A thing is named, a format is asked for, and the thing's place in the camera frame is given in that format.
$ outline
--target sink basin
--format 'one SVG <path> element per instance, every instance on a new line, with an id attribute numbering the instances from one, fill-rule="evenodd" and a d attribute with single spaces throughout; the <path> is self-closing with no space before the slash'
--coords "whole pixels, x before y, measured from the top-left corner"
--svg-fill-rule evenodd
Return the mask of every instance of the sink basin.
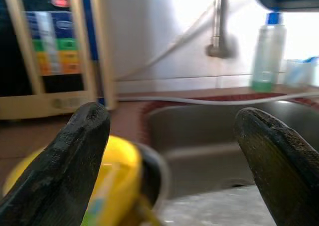
<path id="1" fill-rule="evenodd" d="M 172 198 L 254 184 L 233 134 L 235 116 L 245 107 L 274 115 L 319 149 L 319 112 L 295 102 L 157 109 L 148 114 L 150 141 L 170 166 Z"/>

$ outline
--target clear plastic bottle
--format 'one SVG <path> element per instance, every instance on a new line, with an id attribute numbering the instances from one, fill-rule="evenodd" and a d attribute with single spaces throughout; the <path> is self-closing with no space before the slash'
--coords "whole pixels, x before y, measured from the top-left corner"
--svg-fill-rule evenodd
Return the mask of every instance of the clear plastic bottle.
<path id="1" fill-rule="evenodd" d="M 260 29 L 251 85 L 257 92 L 270 92 L 277 82 L 286 40 L 286 29 L 281 23 L 281 14 L 272 12 Z"/>

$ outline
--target white hose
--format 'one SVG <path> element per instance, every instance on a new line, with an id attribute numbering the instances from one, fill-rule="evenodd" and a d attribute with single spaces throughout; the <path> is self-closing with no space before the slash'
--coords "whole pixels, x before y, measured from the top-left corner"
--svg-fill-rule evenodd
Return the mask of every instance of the white hose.
<path id="1" fill-rule="evenodd" d="M 156 96 L 123 97 L 123 98 L 119 98 L 118 100 L 120 102 L 162 101 L 162 102 L 187 103 L 187 104 L 197 104 L 197 105 L 231 106 L 231 105 L 251 105 L 251 104 L 266 103 L 266 102 L 272 102 L 272 101 L 282 101 L 282 100 L 288 100 L 288 99 L 294 99 L 294 98 L 306 98 L 306 97 L 317 97 L 317 96 L 319 96 L 319 92 L 297 93 L 297 94 L 289 94 L 289 95 L 283 95 L 278 97 L 245 100 L 245 101 L 209 101 L 209 100 L 156 97 Z"/>
<path id="2" fill-rule="evenodd" d="M 128 72 L 117 76 L 115 78 L 115 80 L 116 81 L 123 80 L 131 75 L 134 75 L 134 74 L 146 69 L 146 68 L 149 68 L 149 67 L 153 66 L 155 63 L 157 63 L 159 60 L 161 60 L 163 57 L 165 57 L 167 54 L 172 52 L 177 46 L 179 46 L 179 44 L 181 44 L 189 36 L 189 33 L 191 33 L 192 30 L 196 26 L 198 26 L 198 24 L 207 15 L 207 13 L 215 7 L 214 3 L 215 3 L 215 0 L 213 0 L 213 2 L 209 4 L 207 9 L 190 25 L 190 27 L 188 27 L 181 35 L 179 35 L 174 41 L 172 41 L 167 46 L 167 48 L 165 48 L 159 55 L 150 59 L 145 65 L 133 68 L 132 70 L 129 70 Z"/>

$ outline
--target colorful label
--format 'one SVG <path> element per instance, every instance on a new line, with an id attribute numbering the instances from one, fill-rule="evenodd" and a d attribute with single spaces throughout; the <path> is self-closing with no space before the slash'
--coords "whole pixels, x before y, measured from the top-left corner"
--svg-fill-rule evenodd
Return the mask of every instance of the colorful label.
<path id="1" fill-rule="evenodd" d="M 69 11 L 27 11 L 42 75 L 80 73 L 77 43 Z"/>

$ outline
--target yellow container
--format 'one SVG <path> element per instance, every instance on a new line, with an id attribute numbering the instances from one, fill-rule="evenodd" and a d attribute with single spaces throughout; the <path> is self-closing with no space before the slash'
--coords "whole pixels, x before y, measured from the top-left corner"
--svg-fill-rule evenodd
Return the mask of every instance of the yellow container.
<path id="1" fill-rule="evenodd" d="M 3 186 L 3 195 L 8 193 L 18 177 L 41 151 L 31 154 L 11 171 Z M 116 226 L 136 201 L 141 185 L 142 159 L 138 150 L 128 141 L 110 136 L 88 207 L 94 201 L 105 177 L 115 168 L 117 172 L 114 172 L 111 186 L 105 195 L 105 203 L 97 218 L 99 226 Z"/>

